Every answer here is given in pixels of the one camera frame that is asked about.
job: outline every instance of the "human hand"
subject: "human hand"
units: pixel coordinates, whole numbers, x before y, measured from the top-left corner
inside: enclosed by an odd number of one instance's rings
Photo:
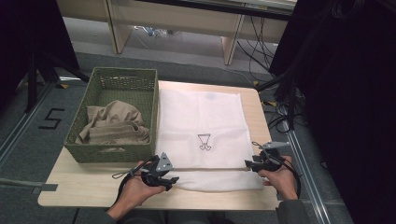
[[[107,213],[116,220],[120,220],[129,211],[142,205],[149,197],[162,193],[166,190],[164,186],[150,187],[147,186],[140,177],[140,171],[129,179],[121,193],[119,200],[108,209]]]
[[[284,156],[285,162],[290,163],[291,157]],[[284,165],[282,165],[277,171],[271,172],[266,170],[260,170],[259,176],[267,177],[269,181],[263,181],[265,186],[273,186],[283,197],[284,200],[297,200],[297,194],[294,187],[294,175]]]

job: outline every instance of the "green plastic basket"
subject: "green plastic basket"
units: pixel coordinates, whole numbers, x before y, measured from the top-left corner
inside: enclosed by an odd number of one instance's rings
[[[133,105],[141,112],[145,127],[149,128],[148,143],[76,144],[78,134],[88,124],[87,106],[106,106],[114,100]],[[64,146],[79,163],[145,161],[155,152],[157,113],[157,70],[95,67]]]

